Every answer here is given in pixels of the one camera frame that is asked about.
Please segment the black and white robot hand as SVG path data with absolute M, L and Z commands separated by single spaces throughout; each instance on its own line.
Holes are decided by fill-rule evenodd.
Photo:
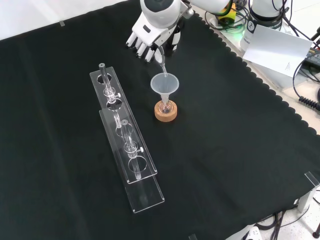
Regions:
M 156 55 L 169 56 L 175 52 L 180 38 L 181 28 L 178 24 L 157 28 L 148 22 L 144 13 L 141 13 L 132 27 L 126 46 L 135 48 L 138 58 L 150 63 Z

